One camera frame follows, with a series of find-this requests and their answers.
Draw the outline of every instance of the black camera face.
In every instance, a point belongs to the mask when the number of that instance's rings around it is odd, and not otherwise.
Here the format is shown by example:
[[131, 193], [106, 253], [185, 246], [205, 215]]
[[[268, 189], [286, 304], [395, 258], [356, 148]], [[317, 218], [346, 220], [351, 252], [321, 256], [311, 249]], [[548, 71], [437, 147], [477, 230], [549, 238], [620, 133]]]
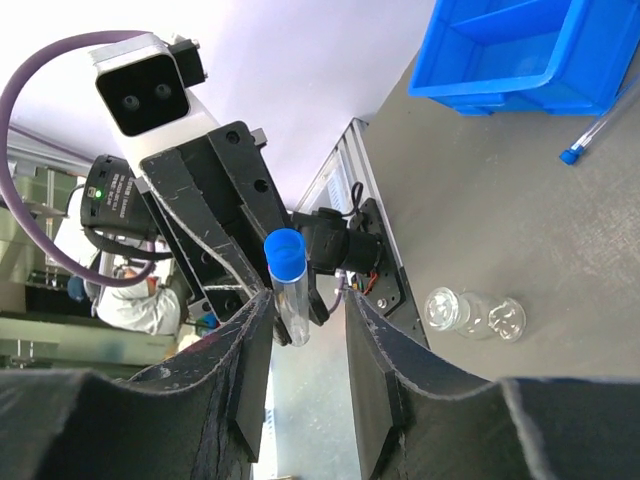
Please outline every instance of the black camera face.
[[169, 55], [157, 55], [103, 73], [96, 86], [120, 130], [128, 137], [189, 113], [178, 69]]

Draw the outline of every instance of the blue tray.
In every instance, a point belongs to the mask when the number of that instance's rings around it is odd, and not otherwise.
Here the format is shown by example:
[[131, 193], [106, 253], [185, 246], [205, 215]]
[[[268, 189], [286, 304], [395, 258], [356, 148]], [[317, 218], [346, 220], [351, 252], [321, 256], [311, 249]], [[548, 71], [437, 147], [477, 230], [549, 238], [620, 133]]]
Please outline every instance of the blue tray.
[[640, 0], [438, 0], [409, 86], [463, 115], [599, 115], [640, 41]]

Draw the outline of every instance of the gray table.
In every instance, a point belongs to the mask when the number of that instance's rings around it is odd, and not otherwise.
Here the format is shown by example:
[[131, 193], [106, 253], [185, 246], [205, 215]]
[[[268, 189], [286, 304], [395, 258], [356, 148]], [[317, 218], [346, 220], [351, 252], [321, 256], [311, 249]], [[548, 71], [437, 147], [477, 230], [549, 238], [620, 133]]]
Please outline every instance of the gray table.
[[568, 167], [590, 118], [461, 117], [410, 98], [411, 71], [365, 145], [419, 307], [449, 286], [528, 316], [515, 344], [428, 332], [433, 350], [486, 378], [640, 377], [640, 104]]

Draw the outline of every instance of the person in white shirt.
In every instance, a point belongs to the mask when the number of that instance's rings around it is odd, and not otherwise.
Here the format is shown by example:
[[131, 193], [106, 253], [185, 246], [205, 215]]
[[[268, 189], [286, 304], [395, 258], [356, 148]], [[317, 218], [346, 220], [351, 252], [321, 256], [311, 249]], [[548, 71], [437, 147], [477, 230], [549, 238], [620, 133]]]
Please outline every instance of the person in white shirt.
[[[125, 277], [134, 277], [136, 272], [125, 270]], [[75, 300], [81, 301], [86, 295], [77, 288], [77, 280], [69, 280], [67, 290]], [[191, 296], [186, 280], [180, 274], [174, 275], [168, 286], [158, 286], [157, 279], [125, 288], [106, 287], [99, 299], [97, 314], [109, 325], [151, 335], [175, 335], [180, 323], [187, 315], [187, 301]]]

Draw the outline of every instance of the glass vial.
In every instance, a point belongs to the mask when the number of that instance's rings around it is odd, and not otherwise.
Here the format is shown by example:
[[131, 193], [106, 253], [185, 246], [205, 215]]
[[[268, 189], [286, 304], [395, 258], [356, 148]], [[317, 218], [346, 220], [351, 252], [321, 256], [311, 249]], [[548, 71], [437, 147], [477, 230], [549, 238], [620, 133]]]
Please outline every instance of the glass vial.
[[476, 340], [498, 336], [506, 342], [518, 340], [527, 323], [524, 309], [512, 298], [457, 294], [445, 287], [427, 297], [423, 321], [425, 329], [455, 331]]
[[276, 307], [291, 344], [309, 341], [309, 280], [304, 237], [289, 228], [271, 233], [264, 242]]

